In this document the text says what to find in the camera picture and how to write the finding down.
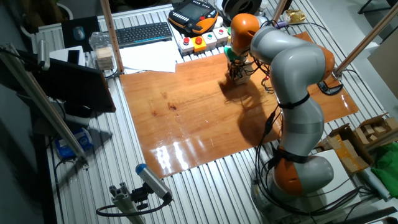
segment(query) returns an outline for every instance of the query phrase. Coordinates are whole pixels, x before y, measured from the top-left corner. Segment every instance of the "emergency stop button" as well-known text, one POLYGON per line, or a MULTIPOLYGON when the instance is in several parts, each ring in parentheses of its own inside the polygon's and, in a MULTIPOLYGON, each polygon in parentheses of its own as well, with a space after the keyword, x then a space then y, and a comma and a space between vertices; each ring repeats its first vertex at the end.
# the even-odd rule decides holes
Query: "emergency stop button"
POLYGON ((197 37, 197 38, 195 39, 195 43, 196 43, 196 44, 200 45, 201 42, 202 42, 201 37, 197 37))

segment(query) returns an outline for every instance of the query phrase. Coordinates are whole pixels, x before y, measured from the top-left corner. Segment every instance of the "green cloth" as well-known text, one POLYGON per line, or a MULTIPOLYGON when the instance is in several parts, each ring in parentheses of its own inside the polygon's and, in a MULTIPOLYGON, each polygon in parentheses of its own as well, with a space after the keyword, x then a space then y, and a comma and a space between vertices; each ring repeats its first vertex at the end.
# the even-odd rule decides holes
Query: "green cloth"
POLYGON ((377 149, 377 162, 372 172, 383 182, 391 196, 398 197, 398 143, 377 149))

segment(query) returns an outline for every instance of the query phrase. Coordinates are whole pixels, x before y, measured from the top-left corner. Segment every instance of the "computer monitor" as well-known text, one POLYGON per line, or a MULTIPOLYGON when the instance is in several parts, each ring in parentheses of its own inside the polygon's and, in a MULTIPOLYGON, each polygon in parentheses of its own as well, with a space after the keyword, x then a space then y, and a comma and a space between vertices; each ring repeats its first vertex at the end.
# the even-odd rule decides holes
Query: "computer monitor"
MULTIPOLYGON (((26 60, 37 62, 36 54, 21 50, 18 53, 26 60)), ((32 73, 47 96, 64 100, 72 108, 85 106, 96 112, 116 111, 101 70, 51 58, 49 70, 32 73)), ((24 91, 2 60, 0 83, 14 91, 24 91)))

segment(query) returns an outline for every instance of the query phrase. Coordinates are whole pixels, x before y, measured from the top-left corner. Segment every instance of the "metal pole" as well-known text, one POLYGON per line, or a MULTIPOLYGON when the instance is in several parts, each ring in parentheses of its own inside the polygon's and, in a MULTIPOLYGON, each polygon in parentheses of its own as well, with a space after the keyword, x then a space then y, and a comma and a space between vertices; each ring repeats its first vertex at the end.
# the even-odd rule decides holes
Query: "metal pole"
POLYGON ((334 71, 337 77, 341 72, 365 49, 366 46, 385 28, 386 25, 398 14, 398 4, 388 12, 384 18, 373 28, 373 30, 356 46, 356 48, 343 60, 343 62, 334 71))
POLYGON ((277 21, 279 20, 280 15, 282 15, 282 12, 284 10, 284 7, 286 5, 287 0, 279 0, 278 5, 276 6, 275 13, 272 16, 272 20, 277 21))
POLYGON ((124 67, 122 63, 122 56, 120 56, 118 37, 116 37, 116 31, 113 26, 112 12, 109 7, 108 0, 101 0, 102 11, 104 12, 104 18, 106 22, 106 27, 108 28, 109 38, 111 39, 111 44, 113 48, 113 53, 116 59, 116 64, 118 65, 118 71, 123 72, 124 67))
MULTIPOLYGON (((6 50, 18 54, 17 50, 11 45, 7 44, 6 50)), ((83 168, 88 168, 87 157, 84 150, 81 148, 79 142, 76 140, 68 126, 63 122, 63 119, 57 113, 57 110, 51 105, 47 95, 37 83, 32 73, 25 71, 21 61, 15 56, 1 52, 0 59, 4 62, 10 72, 15 76, 18 82, 25 89, 27 94, 32 98, 34 103, 40 108, 44 116, 50 121, 55 130, 65 140, 70 149, 75 153, 83 163, 83 168)))

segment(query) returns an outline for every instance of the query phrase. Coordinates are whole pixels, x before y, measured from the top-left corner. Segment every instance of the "wooden table surface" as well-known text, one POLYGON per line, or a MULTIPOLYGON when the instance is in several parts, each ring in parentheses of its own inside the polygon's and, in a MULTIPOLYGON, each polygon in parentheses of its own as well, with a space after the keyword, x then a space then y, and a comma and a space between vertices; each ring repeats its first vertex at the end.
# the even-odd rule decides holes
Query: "wooden table surface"
MULTIPOLYGON (((259 144, 265 121, 277 105, 275 95, 261 86, 265 75, 260 70, 239 86, 226 77, 226 70, 226 57, 219 54, 177 64, 175 73, 121 75, 145 162, 159 177, 259 144)), ((326 82, 339 84, 332 77, 326 82)), ((320 104, 325 122, 359 110, 345 90, 326 96, 311 85, 308 91, 320 104)), ((264 142, 279 138, 281 124, 275 122, 264 142)))

